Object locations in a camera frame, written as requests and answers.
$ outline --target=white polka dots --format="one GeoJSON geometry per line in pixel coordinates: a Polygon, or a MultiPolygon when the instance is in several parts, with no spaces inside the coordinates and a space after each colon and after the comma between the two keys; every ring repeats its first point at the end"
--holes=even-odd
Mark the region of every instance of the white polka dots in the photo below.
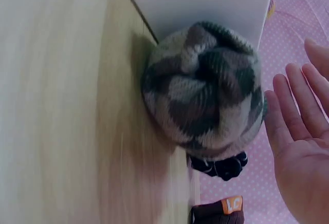
{"type": "MultiPolygon", "coordinates": [[[[303,43],[306,37],[329,46],[329,0],[275,0],[275,4],[260,45],[264,89],[272,89],[273,77],[284,73],[287,63],[308,62],[303,43]]],[[[264,126],[247,153],[249,162],[238,178],[223,182],[201,174],[202,203],[242,195],[245,224],[297,224],[277,188],[264,126]]]]}

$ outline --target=white board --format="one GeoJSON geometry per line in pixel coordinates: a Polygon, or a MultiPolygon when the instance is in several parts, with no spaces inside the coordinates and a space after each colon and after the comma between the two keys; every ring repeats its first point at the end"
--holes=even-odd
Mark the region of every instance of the white board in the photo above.
{"type": "Polygon", "coordinates": [[[134,0],[154,36],[161,41],[199,21],[231,28],[256,48],[270,0],[134,0]]]}

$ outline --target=finger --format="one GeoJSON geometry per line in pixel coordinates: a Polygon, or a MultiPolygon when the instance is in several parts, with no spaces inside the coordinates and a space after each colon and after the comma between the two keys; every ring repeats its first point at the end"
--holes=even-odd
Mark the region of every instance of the finger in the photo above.
{"type": "Polygon", "coordinates": [[[276,75],[273,78],[273,87],[279,99],[283,119],[293,140],[307,140],[312,138],[298,113],[287,78],[282,74],[276,75]]]}
{"type": "Polygon", "coordinates": [[[304,47],[310,62],[329,79],[329,48],[317,45],[312,39],[306,39],[304,47]]]}
{"type": "Polygon", "coordinates": [[[265,117],[266,133],[273,155],[276,157],[289,143],[293,142],[293,138],[283,120],[277,95],[268,90],[265,96],[268,105],[265,117]]]}
{"type": "Polygon", "coordinates": [[[329,124],[301,69],[296,64],[288,64],[286,72],[304,124],[313,137],[319,138],[329,129],[329,124]]]}
{"type": "MultiPolygon", "coordinates": [[[[314,94],[319,98],[323,110],[329,116],[329,82],[312,64],[305,64],[302,70],[314,94]]],[[[329,139],[329,130],[324,131],[322,136],[325,137],[321,137],[322,139],[329,139]]]]}

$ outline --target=black knit fabric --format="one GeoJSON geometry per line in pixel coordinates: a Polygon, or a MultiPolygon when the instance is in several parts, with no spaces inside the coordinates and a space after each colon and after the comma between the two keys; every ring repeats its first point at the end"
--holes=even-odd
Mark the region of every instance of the black knit fabric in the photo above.
{"type": "Polygon", "coordinates": [[[248,163],[248,157],[245,152],[230,157],[222,161],[200,160],[190,156],[192,167],[195,170],[203,172],[211,177],[220,177],[224,181],[239,176],[243,167],[248,163]]]}

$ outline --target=light wood floor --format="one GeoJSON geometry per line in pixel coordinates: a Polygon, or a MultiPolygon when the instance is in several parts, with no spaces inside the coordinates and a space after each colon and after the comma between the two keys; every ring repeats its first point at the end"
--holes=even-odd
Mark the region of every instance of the light wood floor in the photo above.
{"type": "Polygon", "coordinates": [[[186,157],[146,114],[130,0],[0,0],[0,223],[187,223],[186,157]]]}

